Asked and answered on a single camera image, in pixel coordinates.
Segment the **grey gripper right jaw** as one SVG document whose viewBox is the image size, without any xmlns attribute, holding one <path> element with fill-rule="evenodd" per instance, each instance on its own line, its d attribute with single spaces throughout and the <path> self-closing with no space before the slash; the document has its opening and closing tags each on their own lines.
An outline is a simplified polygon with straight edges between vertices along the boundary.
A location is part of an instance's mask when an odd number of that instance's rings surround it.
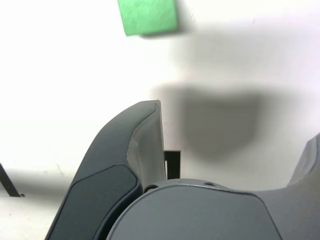
<svg viewBox="0 0 320 240">
<path fill-rule="evenodd" d="M 195 179 L 161 182 L 119 216 L 109 240 L 317 240 L 320 138 L 309 140 L 288 185 L 240 191 Z"/>
</svg>

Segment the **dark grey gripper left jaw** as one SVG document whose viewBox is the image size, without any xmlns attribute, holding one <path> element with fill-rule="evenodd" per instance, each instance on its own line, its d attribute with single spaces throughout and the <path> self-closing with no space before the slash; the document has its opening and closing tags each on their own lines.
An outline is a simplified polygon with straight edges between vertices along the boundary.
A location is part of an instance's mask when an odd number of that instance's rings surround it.
<svg viewBox="0 0 320 240">
<path fill-rule="evenodd" d="M 138 102 L 89 146 L 48 230 L 48 240 L 104 240 L 147 186 L 166 179 L 161 102 Z"/>
</svg>

